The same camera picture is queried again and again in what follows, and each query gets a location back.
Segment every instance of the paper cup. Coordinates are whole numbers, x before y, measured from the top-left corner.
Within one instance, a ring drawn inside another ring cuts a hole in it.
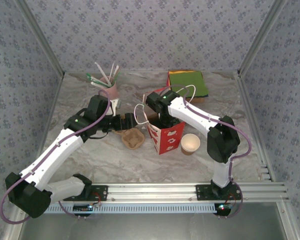
[[[100,81],[104,82],[104,83],[107,83],[106,79],[104,77],[100,78]],[[118,93],[118,90],[117,90],[117,83],[115,82],[114,85],[112,87],[109,87],[109,88],[103,88],[103,90],[105,90],[108,94],[109,94],[109,97],[110,97],[110,100],[115,100],[119,97],[119,93]]]
[[[181,152],[184,155],[192,155],[200,147],[200,139],[194,134],[186,134],[181,139]]]

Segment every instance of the wire handle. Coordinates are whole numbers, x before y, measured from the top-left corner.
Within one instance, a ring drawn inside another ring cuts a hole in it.
[[[136,116],[136,109],[137,109],[137,107],[138,107],[139,105],[142,106],[143,115],[144,115],[144,117],[145,117],[145,119],[146,119],[146,121],[144,121],[144,122],[138,122],[138,119],[137,119],[137,116]],[[147,115],[146,115],[146,113],[145,113],[145,105],[144,105],[144,104],[138,103],[137,105],[135,105],[134,111],[133,111],[133,115],[134,115],[134,119],[135,119],[135,121],[136,121],[137,124],[142,125],[142,124],[149,123],[149,120],[148,120]]]

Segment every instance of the metal corner post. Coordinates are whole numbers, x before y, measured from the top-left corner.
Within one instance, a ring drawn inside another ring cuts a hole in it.
[[[286,5],[287,0],[274,0],[272,3],[271,8],[269,9],[268,14],[265,17],[259,31],[257,32],[248,52],[246,53],[241,66],[239,68],[240,76],[245,76],[247,73],[248,68],[252,64],[254,58],[256,57],[259,49],[261,48],[262,44],[264,43],[268,33],[270,32],[271,28],[275,24],[281,10]]]
[[[45,53],[46,57],[48,58],[49,62],[51,63],[51,66],[55,70],[55,72],[58,74],[59,78],[62,79],[64,77],[64,71],[54,54],[54,51],[50,47],[44,33],[42,32],[41,28],[39,27],[35,16],[31,12],[28,4],[25,0],[14,0],[15,4],[17,5],[18,9],[20,10],[24,20],[30,27],[32,33],[34,34],[37,42],[41,46],[43,52]]]

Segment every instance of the green straw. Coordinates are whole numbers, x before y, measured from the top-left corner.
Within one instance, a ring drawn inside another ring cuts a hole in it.
[[[117,78],[118,78],[119,74],[120,74],[120,72],[118,72],[118,74],[117,74],[117,75],[115,76],[115,78],[113,79],[113,83],[112,83],[111,87],[112,87],[113,85],[115,85],[115,83],[116,83],[116,81],[117,81]]]
[[[87,78],[88,78],[91,82],[94,82],[94,83],[96,83],[96,84],[99,84],[99,85],[101,85],[101,86],[103,86],[103,87],[105,87],[105,88],[109,88],[109,86],[108,86],[107,84],[105,84],[104,82],[102,82],[102,81],[94,81],[89,73],[86,73],[86,75],[87,75]]]

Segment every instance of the green napkin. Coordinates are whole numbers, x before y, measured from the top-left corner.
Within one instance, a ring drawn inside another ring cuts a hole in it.
[[[202,73],[200,71],[193,71],[193,72],[183,72],[183,73],[174,73],[170,74],[170,85],[174,84],[180,84],[180,85],[195,85],[196,91],[194,97],[200,98],[200,97],[207,97],[208,96],[208,89],[206,87],[204,78],[202,76]],[[172,91],[176,92],[181,89],[181,87],[173,86]],[[194,94],[194,88],[188,87],[189,94],[187,97],[192,97]],[[186,94],[186,90],[183,89],[178,94],[180,96],[183,96]]]

